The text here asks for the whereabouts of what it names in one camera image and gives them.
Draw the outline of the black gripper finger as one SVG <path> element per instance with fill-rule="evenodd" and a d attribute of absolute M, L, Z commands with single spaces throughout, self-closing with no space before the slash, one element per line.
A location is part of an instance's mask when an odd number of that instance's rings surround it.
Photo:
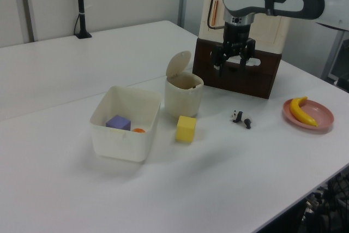
<path fill-rule="evenodd" d="M 255 54 L 255 45 L 256 42 L 254 39 L 247 38 L 247 39 L 242 39 L 239 42 L 239 53 L 238 56 L 240 57 L 240 62 L 239 62 L 239 71 L 244 71 L 246 68 L 246 63 L 247 61 L 254 57 Z"/>
<path fill-rule="evenodd" d="M 211 51 L 211 64 L 213 65 L 216 74 L 222 75 L 222 69 L 227 61 L 227 55 L 230 53 L 230 43 L 216 44 Z"/>

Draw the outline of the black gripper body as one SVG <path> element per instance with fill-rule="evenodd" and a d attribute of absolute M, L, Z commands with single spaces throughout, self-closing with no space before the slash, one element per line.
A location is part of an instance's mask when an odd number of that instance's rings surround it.
<path fill-rule="evenodd" d="M 246 46 L 249 38 L 250 25 L 225 23 L 223 47 L 225 51 L 237 51 Z"/>

